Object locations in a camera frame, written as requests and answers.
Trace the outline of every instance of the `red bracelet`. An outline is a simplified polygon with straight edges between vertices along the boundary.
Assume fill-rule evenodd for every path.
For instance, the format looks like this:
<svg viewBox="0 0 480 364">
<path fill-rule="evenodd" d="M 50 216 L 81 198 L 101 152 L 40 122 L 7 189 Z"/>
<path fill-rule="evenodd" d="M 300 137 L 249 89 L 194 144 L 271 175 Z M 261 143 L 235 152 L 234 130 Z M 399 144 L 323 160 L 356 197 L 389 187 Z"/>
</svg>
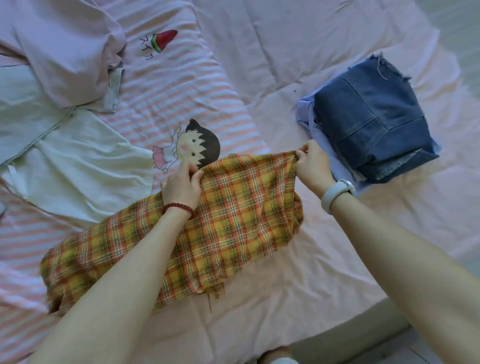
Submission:
<svg viewBox="0 0 480 364">
<path fill-rule="evenodd" d="M 191 219 L 193 219 L 194 217 L 197 216 L 195 214 L 195 210 L 193 208 L 191 208 L 190 206 L 188 206 L 186 204 L 181 204 L 180 202 L 170 202 L 170 203 L 164 205 L 163 208 L 162 208 L 162 215 L 165 214 L 165 212 L 168 210 L 169 207 L 178 207 L 178 208 L 181 208 L 182 210 L 190 212 L 192 214 L 192 216 L 190 216 L 190 218 L 188 220 L 191 220 Z"/>
</svg>

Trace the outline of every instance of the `pink and white striped fabric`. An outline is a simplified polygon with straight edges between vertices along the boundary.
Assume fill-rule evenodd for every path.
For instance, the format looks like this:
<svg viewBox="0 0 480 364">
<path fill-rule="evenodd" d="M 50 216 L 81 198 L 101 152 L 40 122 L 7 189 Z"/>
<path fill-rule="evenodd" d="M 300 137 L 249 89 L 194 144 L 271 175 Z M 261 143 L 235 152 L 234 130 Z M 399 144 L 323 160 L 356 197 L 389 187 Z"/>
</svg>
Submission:
<svg viewBox="0 0 480 364">
<path fill-rule="evenodd" d="M 105 123 L 133 145 L 152 149 L 170 145 L 175 128 L 181 124 L 184 131 L 195 119 L 217 136 L 220 157 L 269 152 L 202 38 L 189 2 L 113 0 L 99 5 L 127 37 L 121 104 L 115 114 L 100 115 Z M 167 33 L 169 43 L 157 39 L 153 46 L 152 37 L 168 30 L 177 31 L 172 39 L 174 32 Z M 165 175 L 155 168 L 153 192 Z M 0 219 L 0 363 L 15 363 L 34 351 L 56 322 L 46 314 L 40 259 L 80 229 L 5 188 L 0 188 L 0 200 L 7 206 Z"/>
</svg>

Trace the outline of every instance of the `yellow plaid garment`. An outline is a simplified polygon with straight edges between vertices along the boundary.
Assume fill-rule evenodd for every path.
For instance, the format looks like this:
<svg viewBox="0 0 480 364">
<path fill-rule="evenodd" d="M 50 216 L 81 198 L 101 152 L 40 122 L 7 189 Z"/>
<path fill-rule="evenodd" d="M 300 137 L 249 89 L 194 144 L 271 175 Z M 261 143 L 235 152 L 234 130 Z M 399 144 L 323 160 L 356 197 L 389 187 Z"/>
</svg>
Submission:
<svg viewBox="0 0 480 364">
<path fill-rule="evenodd" d="M 155 304 L 223 293 L 249 261 L 286 246 L 303 222 L 295 152 L 231 154 L 203 168 L 197 217 L 180 233 Z M 51 248 L 40 263 L 51 313 L 64 315 L 160 219 L 162 194 L 137 201 Z"/>
</svg>

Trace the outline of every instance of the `yellow plaid shirt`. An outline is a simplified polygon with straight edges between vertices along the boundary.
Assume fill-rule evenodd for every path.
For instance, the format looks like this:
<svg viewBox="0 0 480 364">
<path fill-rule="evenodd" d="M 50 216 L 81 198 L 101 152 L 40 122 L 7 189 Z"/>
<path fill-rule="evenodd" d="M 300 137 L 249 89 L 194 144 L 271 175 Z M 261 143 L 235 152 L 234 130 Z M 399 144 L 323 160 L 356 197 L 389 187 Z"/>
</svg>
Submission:
<svg viewBox="0 0 480 364">
<path fill-rule="evenodd" d="M 303 222 L 295 152 L 231 154 L 203 168 L 197 217 L 180 233 L 155 309 L 189 294 L 223 293 L 249 261 L 286 246 Z M 162 193 L 51 248 L 40 263 L 51 313 L 64 315 L 158 222 Z"/>
</svg>

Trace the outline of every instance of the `person's right arm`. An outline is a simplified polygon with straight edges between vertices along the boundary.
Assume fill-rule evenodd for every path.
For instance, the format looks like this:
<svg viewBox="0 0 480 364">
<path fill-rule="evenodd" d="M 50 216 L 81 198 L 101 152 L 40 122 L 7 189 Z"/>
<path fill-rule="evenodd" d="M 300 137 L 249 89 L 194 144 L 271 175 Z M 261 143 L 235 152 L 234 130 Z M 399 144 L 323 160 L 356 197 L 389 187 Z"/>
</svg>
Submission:
<svg viewBox="0 0 480 364">
<path fill-rule="evenodd" d="M 297 151 L 297 175 L 320 199 L 335 183 L 315 141 Z M 330 211 L 372 276 L 445 364 L 480 363 L 480 281 L 449 255 L 349 193 Z"/>
</svg>

